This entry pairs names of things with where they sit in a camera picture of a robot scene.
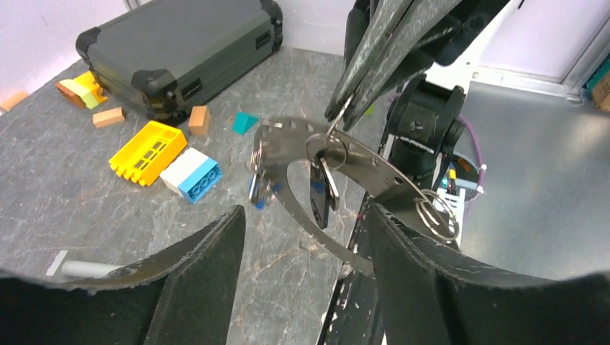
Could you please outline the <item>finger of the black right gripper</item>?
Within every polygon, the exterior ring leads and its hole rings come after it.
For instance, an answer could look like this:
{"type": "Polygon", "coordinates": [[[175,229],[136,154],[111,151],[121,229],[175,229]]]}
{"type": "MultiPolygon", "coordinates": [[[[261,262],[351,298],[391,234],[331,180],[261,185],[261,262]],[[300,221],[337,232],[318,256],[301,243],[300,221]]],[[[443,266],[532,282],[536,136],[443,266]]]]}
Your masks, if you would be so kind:
{"type": "Polygon", "coordinates": [[[396,29],[381,49],[381,53],[366,73],[363,82],[355,92],[355,103],[350,103],[342,117],[343,130],[351,130],[368,107],[377,99],[388,82],[414,50],[428,31],[439,24],[460,2],[459,1],[411,1],[411,6],[400,20],[396,29]]]}
{"type": "Polygon", "coordinates": [[[324,113],[327,120],[336,119],[348,100],[355,103],[358,86],[411,4],[411,1],[355,2],[347,18],[345,70],[324,113]]]}

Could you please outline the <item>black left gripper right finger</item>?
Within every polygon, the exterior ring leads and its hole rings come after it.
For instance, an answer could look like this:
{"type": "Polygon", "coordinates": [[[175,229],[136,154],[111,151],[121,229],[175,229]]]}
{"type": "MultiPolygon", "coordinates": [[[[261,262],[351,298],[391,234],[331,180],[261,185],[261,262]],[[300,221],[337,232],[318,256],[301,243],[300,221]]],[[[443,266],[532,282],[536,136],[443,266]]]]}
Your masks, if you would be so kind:
{"type": "Polygon", "coordinates": [[[607,344],[609,274],[568,280],[479,262],[406,227],[384,207],[367,215],[390,344],[607,344]]]}

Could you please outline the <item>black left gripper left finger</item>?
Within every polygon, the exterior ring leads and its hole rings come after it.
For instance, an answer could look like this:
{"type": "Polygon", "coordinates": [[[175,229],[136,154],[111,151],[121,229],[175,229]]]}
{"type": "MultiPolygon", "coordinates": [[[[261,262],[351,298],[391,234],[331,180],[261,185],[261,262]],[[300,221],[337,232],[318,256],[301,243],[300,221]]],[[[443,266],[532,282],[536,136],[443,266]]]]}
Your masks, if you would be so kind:
{"type": "Polygon", "coordinates": [[[246,216],[201,230],[101,278],[50,282],[1,273],[3,344],[224,344],[246,216]]]}

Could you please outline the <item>blue key tag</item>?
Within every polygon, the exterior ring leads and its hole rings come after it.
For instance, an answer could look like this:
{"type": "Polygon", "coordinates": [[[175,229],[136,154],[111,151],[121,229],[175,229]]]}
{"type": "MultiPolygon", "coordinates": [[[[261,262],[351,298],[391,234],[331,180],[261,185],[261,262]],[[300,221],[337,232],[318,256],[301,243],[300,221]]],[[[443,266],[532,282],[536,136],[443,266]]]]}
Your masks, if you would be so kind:
{"type": "Polygon", "coordinates": [[[266,146],[268,146],[268,142],[259,142],[257,147],[253,148],[250,157],[250,169],[253,175],[250,181],[248,198],[251,204],[260,211],[268,204],[270,190],[270,183],[265,177],[266,171],[263,166],[263,151],[266,146]]]}

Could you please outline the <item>silver key with ring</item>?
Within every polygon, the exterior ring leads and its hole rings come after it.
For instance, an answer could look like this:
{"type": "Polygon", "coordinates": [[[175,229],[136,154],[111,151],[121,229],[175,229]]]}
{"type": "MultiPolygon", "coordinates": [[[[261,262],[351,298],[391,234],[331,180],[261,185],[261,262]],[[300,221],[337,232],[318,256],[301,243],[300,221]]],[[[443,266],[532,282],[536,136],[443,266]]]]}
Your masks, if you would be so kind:
{"type": "Polygon", "coordinates": [[[329,211],[338,209],[340,198],[331,171],[338,170],[346,163],[347,147],[334,133],[352,98],[350,96],[346,100],[325,133],[312,134],[306,141],[306,153],[310,160],[310,204],[320,229],[328,226],[329,211]]]}

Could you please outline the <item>perforated metal ring plate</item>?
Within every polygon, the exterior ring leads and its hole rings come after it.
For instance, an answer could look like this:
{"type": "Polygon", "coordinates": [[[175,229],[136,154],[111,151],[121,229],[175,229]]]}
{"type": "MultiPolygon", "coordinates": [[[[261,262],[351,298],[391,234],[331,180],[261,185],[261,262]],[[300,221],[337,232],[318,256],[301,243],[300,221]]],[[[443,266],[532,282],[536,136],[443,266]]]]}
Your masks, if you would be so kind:
{"type": "MultiPolygon", "coordinates": [[[[325,124],[296,117],[264,119],[259,123],[253,148],[261,141],[268,142],[263,151],[265,177],[270,183],[268,203],[278,201],[318,247],[365,276],[374,277],[372,259],[356,254],[320,229],[313,212],[301,204],[289,182],[288,170],[292,165],[307,162],[310,166],[306,153],[307,139],[328,129],[329,126],[325,124]]],[[[347,161],[338,170],[331,171],[333,179],[342,175],[353,181],[415,232],[458,249],[460,223],[455,212],[448,210],[443,215],[434,207],[441,203],[448,208],[444,200],[429,189],[419,188],[388,160],[359,140],[340,131],[335,131],[334,135],[345,143],[347,161]]]]}

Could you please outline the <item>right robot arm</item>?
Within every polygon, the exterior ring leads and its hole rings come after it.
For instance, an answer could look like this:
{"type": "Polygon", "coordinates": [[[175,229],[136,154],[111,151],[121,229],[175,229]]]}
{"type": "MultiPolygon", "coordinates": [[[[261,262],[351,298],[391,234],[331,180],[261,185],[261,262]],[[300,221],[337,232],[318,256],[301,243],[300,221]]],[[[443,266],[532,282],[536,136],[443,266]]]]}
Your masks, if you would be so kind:
{"type": "Polygon", "coordinates": [[[347,16],[345,71],[325,111],[353,128],[373,102],[397,91],[386,116],[389,162],[420,188],[436,189],[464,130],[463,83],[427,72],[452,65],[506,7],[505,1],[356,1],[347,16]]]}

